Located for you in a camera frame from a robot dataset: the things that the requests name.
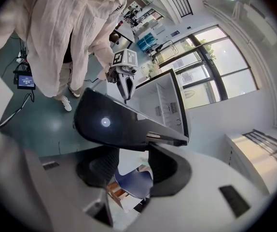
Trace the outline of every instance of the white sneaker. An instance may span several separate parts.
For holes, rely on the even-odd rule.
[[[79,97],[80,97],[80,94],[74,93],[74,92],[70,89],[70,87],[68,87],[68,89],[70,90],[70,92],[71,92],[76,98],[79,98]]]
[[[72,110],[72,107],[70,105],[70,101],[68,100],[67,97],[63,96],[63,99],[61,100],[63,106],[65,107],[65,109],[70,112]]]

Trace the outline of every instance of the white table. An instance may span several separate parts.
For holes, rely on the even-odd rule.
[[[129,48],[131,44],[135,42],[131,26],[127,22],[124,22],[118,29],[114,29],[114,32],[116,32],[119,36],[126,38],[130,42],[127,48]]]

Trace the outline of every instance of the window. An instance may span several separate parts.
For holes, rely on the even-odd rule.
[[[180,68],[192,65],[194,63],[197,63],[201,61],[200,56],[198,55],[198,53],[196,51],[182,57],[179,58],[177,60],[175,60],[174,62],[171,62],[169,64],[167,64],[163,69],[162,72],[167,71],[169,69],[174,69],[174,70],[179,70]]]
[[[220,28],[217,27],[203,31],[201,33],[197,33],[195,34],[195,37],[199,40],[200,43],[204,44],[213,40],[226,37],[226,35],[222,32]]]
[[[220,75],[248,68],[244,58],[230,39],[205,45]]]
[[[186,109],[204,106],[220,101],[215,81],[206,82],[184,89]]]
[[[197,81],[209,78],[210,76],[205,65],[202,65],[200,67],[196,67],[188,71],[184,71],[178,74],[177,77],[180,83],[184,86],[193,82],[197,82]]]
[[[174,69],[186,109],[257,90],[250,66],[219,27],[191,34],[154,58],[162,72]]]
[[[162,18],[164,18],[161,14],[159,14],[156,10],[149,10],[147,11],[144,15],[142,15],[140,18],[144,17],[145,15],[152,15],[152,16],[149,16],[149,20],[151,19],[155,19],[157,21],[161,20]]]
[[[174,43],[165,49],[163,49],[159,54],[155,56],[158,63],[163,63],[172,57],[177,57],[182,53],[192,50],[195,48],[195,45],[192,41],[187,37],[185,39],[180,40],[177,43]]]
[[[237,72],[222,78],[228,98],[256,90],[250,70]]]

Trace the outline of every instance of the black vent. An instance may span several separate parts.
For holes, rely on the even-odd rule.
[[[250,209],[247,202],[240,196],[233,186],[220,187],[219,191],[231,207],[235,217],[239,217]]]
[[[156,115],[157,115],[157,116],[161,116],[161,109],[160,109],[160,106],[155,107],[155,110],[156,110]]]
[[[172,111],[173,114],[178,112],[176,102],[171,102],[171,111]]]
[[[274,157],[277,161],[277,139],[271,137],[259,130],[254,129],[251,132],[243,134],[263,150],[265,150],[270,156]]]
[[[58,167],[58,166],[59,166],[59,164],[55,161],[43,164],[43,168],[45,170],[49,170],[49,169],[52,169],[52,168],[55,168],[55,167]]]
[[[254,9],[258,14],[260,14],[261,17],[265,19],[265,15],[257,8],[255,7],[252,3],[250,4],[250,7]]]

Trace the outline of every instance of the white cabinet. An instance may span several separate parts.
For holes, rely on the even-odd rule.
[[[181,93],[173,70],[137,86],[127,105],[189,137]]]
[[[231,151],[228,164],[254,183],[264,194],[277,192],[277,159],[244,135],[228,133],[225,137]]]

